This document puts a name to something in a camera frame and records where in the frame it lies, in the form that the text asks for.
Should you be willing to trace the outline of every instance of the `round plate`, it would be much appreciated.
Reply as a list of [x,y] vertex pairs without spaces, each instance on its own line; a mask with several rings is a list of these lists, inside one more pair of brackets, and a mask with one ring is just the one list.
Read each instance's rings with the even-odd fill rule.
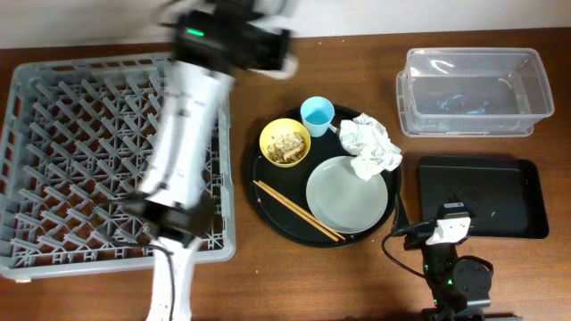
[[349,156],[319,164],[305,190],[311,213],[337,232],[353,234],[370,229],[385,213],[388,192],[383,177],[358,178]]
[[[335,105],[334,124],[338,124],[338,122],[343,119],[353,119],[359,115],[359,112]],[[292,109],[279,118],[301,121],[300,109]],[[400,167],[392,172],[386,170],[381,172],[389,194],[389,201],[386,205],[383,217],[366,231],[345,235],[345,242],[334,242],[317,228],[295,215],[286,206],[274,200],[252,181],[260,180],[270,185],[304,210],[310,211],[310,207],[305,198],[305,187],[310,178],[310,174],[319,164],[330,158],[350,156],[341,146],[339,137],[331,130],[328,130],[322,137],[312,137],[311,149],[308,155],[300,161],[299,164],[289,169],[281,169],[270,163],[269,160],[261,154],[258,138],[259,137],[252,138],[250,142],[251,149],[244,155],[245,159],[242,163],[244,189],[248,192],[250,203],[256,209],[260,218],[282,236],[306,246],[318,248],[341,247],[355,244],[366,239],[390,218],[395,208],[397,195],[401,190]]]

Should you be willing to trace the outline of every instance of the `bowl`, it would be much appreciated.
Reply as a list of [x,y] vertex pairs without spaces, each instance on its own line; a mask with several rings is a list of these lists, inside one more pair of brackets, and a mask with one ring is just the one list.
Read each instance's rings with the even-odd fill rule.
[[[280,164],[271,160],[268,156],[268,145],[272,143],[272,136],[278,137],[286,133],[298,132],[302,135],[305,141],[305,154],[297,161],[289,164]],[[272,164],[280,168],[290,168],[297,165],[300,161],[303,161],[311,148],[311,137],[310,132],[307,131],[301,122],[293,119],[276,119],[270,122],[260,134],[260,150],[264,157],[270,161]]]

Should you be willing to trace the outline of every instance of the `black round tray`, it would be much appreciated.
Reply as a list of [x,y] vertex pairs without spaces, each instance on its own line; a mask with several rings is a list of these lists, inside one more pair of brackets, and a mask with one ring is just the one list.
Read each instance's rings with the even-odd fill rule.
[[[288,111],[278,118],[295,119],[301,122],[299,108]],[[336,105],[334,124],[342,119],[353,119],[360,114],[349,108]],[[270,163],[261,153],[260,143],[258,140],[254,142],[247,158],[245,166],[245,179],[248,186],[248,194],[250,201],[256,208],[260,217],[268,223],[268,225],[281,235],[299,244],[319,247],[333,248],[339,246],[350,245],[367,238],[381,227],[391,216],[394,210],[396,195],[401,190],[401,167],[392,172],[384,170],[381,175],[386,183],[389,194],[388,203],[386,205],[383,217],[370,229],[352,235],[344,235],[345,242],[334,242],[326,235],[323,235],[318,229],[299,218],[295,213],[287,207],[269,196],[266,192],[258,188],[252,181],[260,180],[282,195],[290,199],[292,202],[301,206],[310,212],[307,200],[305,198],[305,186],[310,177],[311,172],[323,161],[335,156],[351,156],[341,146],[339,137],[331,130],[328,130],[322,137],[311,138],[311,148],[309,154],[297,165],[282,169]]]

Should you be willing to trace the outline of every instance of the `crumpled napkin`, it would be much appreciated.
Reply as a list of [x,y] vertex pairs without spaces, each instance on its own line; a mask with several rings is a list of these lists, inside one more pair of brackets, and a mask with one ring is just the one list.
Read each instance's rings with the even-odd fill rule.
[[353,120],[342,120],[339,138],[343,148],[357,156],[351,160],[351,166],[364,181],[401,164],[401,149],[391,143],[385,126],[364,113]]

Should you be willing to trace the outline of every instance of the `dish rack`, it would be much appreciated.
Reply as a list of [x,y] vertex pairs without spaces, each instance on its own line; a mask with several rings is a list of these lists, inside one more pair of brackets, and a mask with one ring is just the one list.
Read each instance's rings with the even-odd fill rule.
[[[137,189],[153,151],[168,53],[35,62],[13,74],[0,144],[0,274],[33,278],[153,266],[147,222],[120,199]],[[197,262],[236,251],[229,104],[205,153],[204,192],[216,202]]]

